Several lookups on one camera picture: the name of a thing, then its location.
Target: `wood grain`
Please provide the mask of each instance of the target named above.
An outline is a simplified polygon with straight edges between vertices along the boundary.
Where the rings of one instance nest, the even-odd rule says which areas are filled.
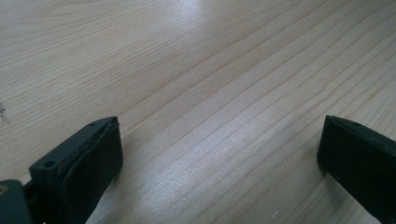
[[[378,223],[316,164],[325,115],[396,138],[391,0],[0,2],[0,178],[116,115],[89,223]]]

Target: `light wooden surface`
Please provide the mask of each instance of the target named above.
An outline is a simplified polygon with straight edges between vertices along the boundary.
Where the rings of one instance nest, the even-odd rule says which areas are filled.
[[[396,3],[3,0],[0,178],[117,115],[89,223],[377,223],[316,164],[325,115],[396,138]]]

